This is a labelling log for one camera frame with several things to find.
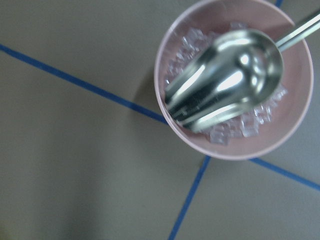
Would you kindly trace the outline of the blue tape grid lines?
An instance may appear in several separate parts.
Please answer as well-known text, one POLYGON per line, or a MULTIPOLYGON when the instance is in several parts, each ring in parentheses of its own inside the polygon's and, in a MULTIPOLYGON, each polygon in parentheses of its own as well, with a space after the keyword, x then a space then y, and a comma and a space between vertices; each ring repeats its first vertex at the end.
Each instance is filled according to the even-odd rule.
POLYGON ((319 33, 295 134, 258 159, 207 158, 153 90, 160 42, 192 4, 1 1, 1 239, 319 239, 319 33))

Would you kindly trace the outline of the clear ice cubes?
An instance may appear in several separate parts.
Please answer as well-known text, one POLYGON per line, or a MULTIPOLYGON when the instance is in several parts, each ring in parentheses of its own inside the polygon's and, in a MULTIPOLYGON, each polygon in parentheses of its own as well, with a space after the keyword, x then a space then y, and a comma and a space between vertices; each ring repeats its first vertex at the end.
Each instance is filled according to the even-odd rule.
POLYGON ((220 145, 227 145, 231 138, 256 136, 259 133, 260 125, 269 123, 272 120, 273 109, 278 106, 279 102, 284 98, 284 96, 287 93, 288 91, 286 87, 280 82, 279 86, 274 91, 273 95, 265 102, 257 105, 248 112, 245 112, 239 116, 233 117, 219 124, 213 125, 212 127, 202 130, 201 132, 197 132, 196 134, 205 134, 208 136, 210 142, 220 145))

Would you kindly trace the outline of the metal scoop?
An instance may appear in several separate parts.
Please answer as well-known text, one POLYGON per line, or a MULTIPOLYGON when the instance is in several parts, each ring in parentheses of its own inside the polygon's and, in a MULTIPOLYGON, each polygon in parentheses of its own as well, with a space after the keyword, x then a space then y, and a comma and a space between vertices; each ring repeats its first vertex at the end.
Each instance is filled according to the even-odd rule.
POLYGON ((282 53, 319 27, 316 11, 277 40, 251 28, 219 36, 165 88, 169 115, 199 133, 252 110, 278 88, 282 53))

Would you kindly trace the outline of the pink plastic bowl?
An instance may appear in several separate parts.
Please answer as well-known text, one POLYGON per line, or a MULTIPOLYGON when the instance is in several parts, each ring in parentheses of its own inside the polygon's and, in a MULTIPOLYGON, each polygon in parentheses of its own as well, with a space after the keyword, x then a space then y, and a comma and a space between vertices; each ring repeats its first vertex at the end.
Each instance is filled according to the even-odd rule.
POLYGON ((312 98, 314 68, 310 50, 301 41, 283 53, 282 84, 288 93, 272 114, 270 123, 260 127, 253 137, 234 138, 227 145, 212 144, 203 134, 178 126, 164 105, 165 78, 169 62, 182 45, 190 28, 203 33, 224 33, 233 21, 279 38, 294 26, 293 20, 274 4, 265 0, 202 0, 185 10, 169 27, 159 46, 154 67, 154 89, 160 110, 168 125, 187 145, 217 159, 239 161, 268 154, 283 144, 303 121, 312 98))

